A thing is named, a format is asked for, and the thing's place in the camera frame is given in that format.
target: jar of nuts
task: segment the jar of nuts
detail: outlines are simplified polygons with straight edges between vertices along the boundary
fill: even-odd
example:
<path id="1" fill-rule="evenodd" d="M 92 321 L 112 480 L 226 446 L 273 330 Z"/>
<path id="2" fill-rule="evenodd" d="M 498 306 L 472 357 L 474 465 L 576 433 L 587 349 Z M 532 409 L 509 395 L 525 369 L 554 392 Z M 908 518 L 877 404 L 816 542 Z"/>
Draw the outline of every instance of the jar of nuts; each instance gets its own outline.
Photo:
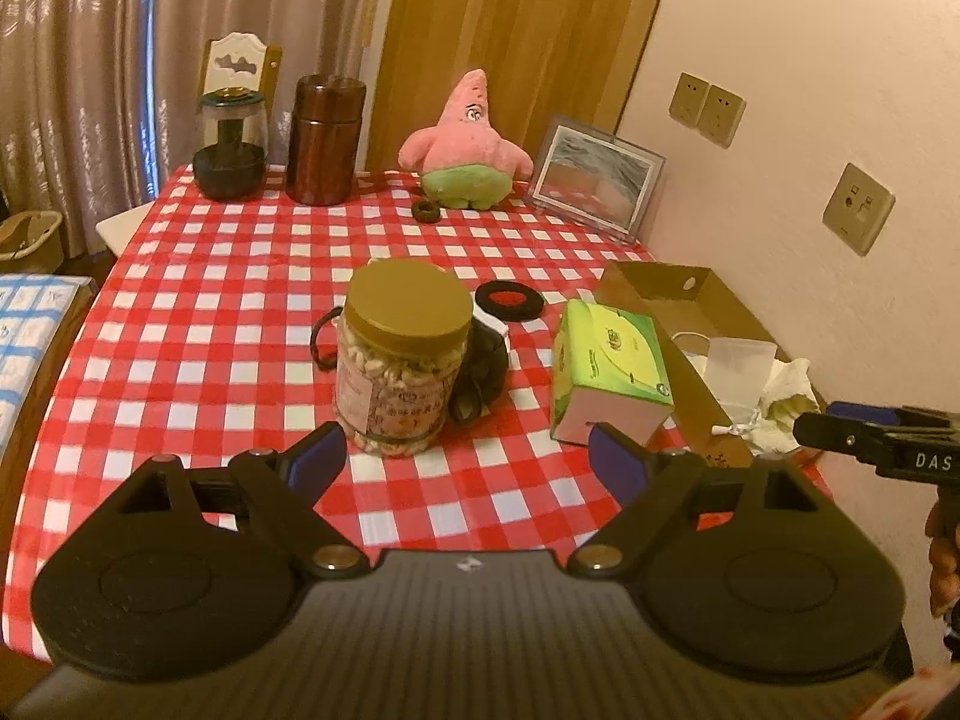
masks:
<path id="1" fill-rule="evenodd" d="M 424 451 L 446 418 L 467 348 L 473 299 L 454 274 L 421 260 L 354 271 L 337 322 L 337 420 L 365 452 Z"/>

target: curtain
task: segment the curtain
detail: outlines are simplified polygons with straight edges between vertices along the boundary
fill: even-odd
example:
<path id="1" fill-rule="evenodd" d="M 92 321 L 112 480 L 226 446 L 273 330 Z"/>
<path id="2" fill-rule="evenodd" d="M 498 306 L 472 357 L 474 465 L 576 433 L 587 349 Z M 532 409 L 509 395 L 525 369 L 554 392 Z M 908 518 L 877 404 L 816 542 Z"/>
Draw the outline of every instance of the curtain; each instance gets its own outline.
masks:
<path id="1" fill-rule="evenodd" d="M 94 225 L 150 199 L 154 158 L 161 182 L 190 161 L 203 45 L 232 31 L 283 49 L 270 156 L 285 162 L 296 80 L 359 70 L 362 1 L 0 0 L 11 211 L 63 213 L 68 256 L 103 248 Z"/>
<path id="2" fill-rule="evenodd" d="M 144 4 L 0 0 L 0 182 L 11 213 L 64 214 L 68 256 L 141 203 Z"/>
<path id="3" fill-rule="evenodd" d="M 203 46 L 253 32 L 283 50 L 271 114 L 269 158 L 286 163 L 296 81 L 312 73 L 356 76 L 363 0 L 157 0 L 155 93 L 160 180 L 196 150 L 197 86 Z"/>

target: finger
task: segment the finger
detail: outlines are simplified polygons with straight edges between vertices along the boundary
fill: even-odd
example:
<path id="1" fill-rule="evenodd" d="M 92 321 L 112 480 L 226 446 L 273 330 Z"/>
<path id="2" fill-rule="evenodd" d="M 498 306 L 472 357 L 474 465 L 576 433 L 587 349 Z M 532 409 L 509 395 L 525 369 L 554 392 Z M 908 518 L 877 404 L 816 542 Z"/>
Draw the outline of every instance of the finger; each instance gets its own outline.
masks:
<path id="1" fill-rule="evenodd" d="M 960 565 L 960 554 L 956 547 L 945 538 L 934 538 L 930 541 L 930 565 L 943 574 L 956 573 Z"/>
<path id="2" fill-rule="evenodd" d="M 960 576 L 936 572 L 930 575 L 930 613 L 934 617 L 943 616 L 957 598 L 960 598 Z"/>
<path id="3" fill-rule="evenodd" d="M 944 527 L 944 517 L 940 514 L 940 505 L 935 503 L 926 518 L 926 526 L 923 528 L 923 532 L 930 536 L 930 538 L 937 538 L 938 536 L 945 536 L 946 533 L 944 531 L 946 531 L 946 527 Z"/>

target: hand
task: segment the hand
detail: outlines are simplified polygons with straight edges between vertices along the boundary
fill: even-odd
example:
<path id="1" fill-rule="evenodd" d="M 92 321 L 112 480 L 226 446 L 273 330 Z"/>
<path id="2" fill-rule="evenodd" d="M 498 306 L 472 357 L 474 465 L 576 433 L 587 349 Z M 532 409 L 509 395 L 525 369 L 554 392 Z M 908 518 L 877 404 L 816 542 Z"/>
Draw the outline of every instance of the hand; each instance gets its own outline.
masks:
<path id="1" fill-rule="evenodd" d="M 960 576 L 957 575 L 957 566 L 960 565 L 960 549 L 957 546 L 960 527 L 957 533 L 950 533 L 948 538 L 940 506 L 934 504 L 926 519 L 925 531 L 933 539 L 930 542 L 930 613 L 934 617 L 942 617 L 960 598 Z"/>

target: brown thermos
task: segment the brown thermos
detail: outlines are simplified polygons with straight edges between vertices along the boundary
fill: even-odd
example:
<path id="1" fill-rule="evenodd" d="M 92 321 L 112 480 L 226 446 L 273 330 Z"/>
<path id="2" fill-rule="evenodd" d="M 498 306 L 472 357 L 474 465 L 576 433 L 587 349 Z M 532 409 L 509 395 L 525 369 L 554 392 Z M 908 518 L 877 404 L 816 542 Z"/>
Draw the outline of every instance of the brown thermos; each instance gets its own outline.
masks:
<path id="1" fill-rule="evenodd" d="M 353 191 L 353 164 L 367 86 L 341 76 L 296 83 L 287 194 L 304 205 L 336 205 Z"/>

